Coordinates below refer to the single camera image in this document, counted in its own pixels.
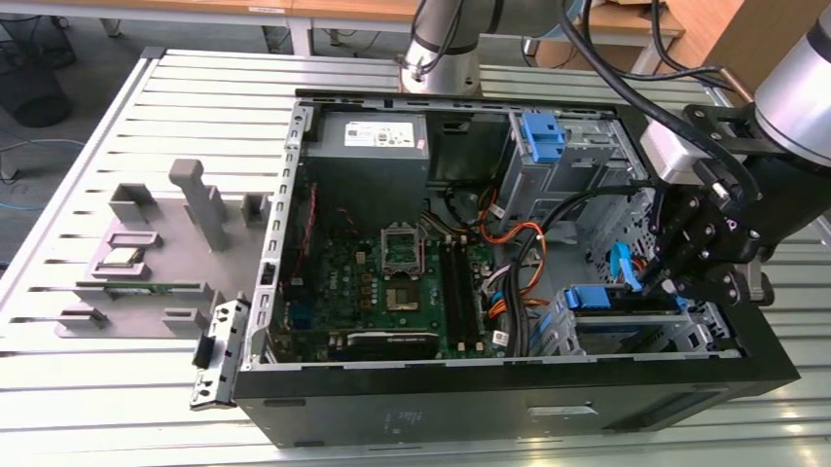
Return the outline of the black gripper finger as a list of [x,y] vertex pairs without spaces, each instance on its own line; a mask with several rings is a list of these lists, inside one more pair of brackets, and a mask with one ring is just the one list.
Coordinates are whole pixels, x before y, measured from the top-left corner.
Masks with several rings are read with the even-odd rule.
[[701,268],[730,264],[726,217],[702,187],[670,187],[658,192],[650,232],[655,257],[639,277],[646,295],[661,288],[663,265]]
[[661,286],[685,299],[717,305],[738,305],[747,298],[747,280],[729,263],[701,268],[663,265]]

